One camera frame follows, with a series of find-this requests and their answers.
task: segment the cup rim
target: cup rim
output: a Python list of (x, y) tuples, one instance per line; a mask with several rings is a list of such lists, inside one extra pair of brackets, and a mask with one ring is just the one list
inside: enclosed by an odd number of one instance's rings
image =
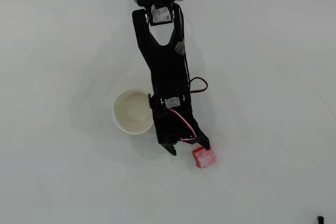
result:
[(154, 125), (154, 120), (153, 120), (153, 123), (151, 124), (151, 126), (148, 127), (148, 129), (146, 129), (146, 130), (144, 130), (144, 131), (142, 131), (142, 132), (134, 133), (134, 132), (129, 132), (129, 131), (123, 129), (123, 128), (119, 125), (119, 123), (117, 122), (116, 117), (115, 117), (115, 115), (114, 115), (114, 105), (115, 105), (117, 99), (118, 99), (122, 94), (124, 94), (125, 92), (127, 92), (127, 91), (131, 91), (131, 90), (140, 90), (140, 91), (142, 91), (142, 92), (145, 92), (147, 95), (149, 95), (149, 93), (148, 93), (147, 91), (143, 90), (143, 89), (128, 89), (128, 90), (125, 90), (125, 91), (121, 92), (121, 93), (115, 98), (115, 100), (114, 100), (114, 102), (113, 102), (113, 106), (112, 106), (112, 115), (113, 115), (114, 122), (115, 122), (116, 125), (119, 127), (119, 129), (121, 129), (123, 132), (126, 132), (126, 133), (131, 134), (131, 135), (140, 135), (140, 134), (143, 134), (143, 133), (149, 131), (149, 129), (150, 129), (151, 127), (153, 127), (153, 125)]

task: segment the white paper cup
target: white paper cup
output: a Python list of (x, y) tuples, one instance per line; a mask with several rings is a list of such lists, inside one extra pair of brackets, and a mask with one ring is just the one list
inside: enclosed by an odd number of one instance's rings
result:
[(131, 89), (119, 95), (112, 113), (117, 126), (132, 135), (145, 133), (154, 124), (148, 93), (141, 89)]

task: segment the red block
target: red block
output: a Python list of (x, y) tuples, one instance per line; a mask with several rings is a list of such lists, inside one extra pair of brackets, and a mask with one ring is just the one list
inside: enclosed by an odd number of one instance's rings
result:
[(217, 162), (216, 155), (212, 149), (207, 151), (204, 147), (193, 150), (193, 155), (198, 168), (205, 168)]

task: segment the white table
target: white table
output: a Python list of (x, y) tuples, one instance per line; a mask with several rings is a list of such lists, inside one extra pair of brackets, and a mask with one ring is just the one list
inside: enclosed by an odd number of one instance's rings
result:
[(0, 223), (336, 222), (335, 0), (181, 7), (206, 169), (112, 121), (152, 92), (133, 0), (0, 0)]

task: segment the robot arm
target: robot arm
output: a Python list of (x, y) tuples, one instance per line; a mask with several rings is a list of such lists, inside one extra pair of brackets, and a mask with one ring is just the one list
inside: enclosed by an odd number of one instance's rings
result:
[[(149, 97), (159, 144), (172, 155), (178, 141), (199, 143), (210, 150), (209, 139), (193, 118), (190, 79), (186, 68), (183, 14), (175, 0), (135, 0), (145, 7), (133, 12), (139, 49), (151, 70), (154, 96)], [(174, 24), (170, 42), (161, 46), (149, 25)]]

